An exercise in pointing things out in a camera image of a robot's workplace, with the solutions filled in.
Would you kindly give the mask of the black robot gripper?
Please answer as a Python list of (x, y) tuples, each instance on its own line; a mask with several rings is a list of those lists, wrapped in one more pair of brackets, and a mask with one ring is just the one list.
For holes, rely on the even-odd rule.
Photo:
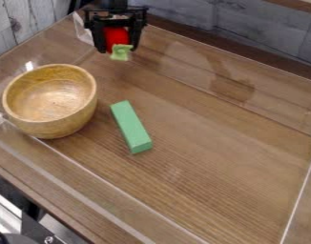
[(106, 53), (102, 28), (92, 26), (101, 22), (105, 27), (128, 28), (129, 44), (136, 50), (141, 30), (147, 26), (148, 8), (130, 6), (126, 0), (97, 0), (92, 7), (84, 9), (84, 28), (92, 29), (94, 47), (100, 53)]

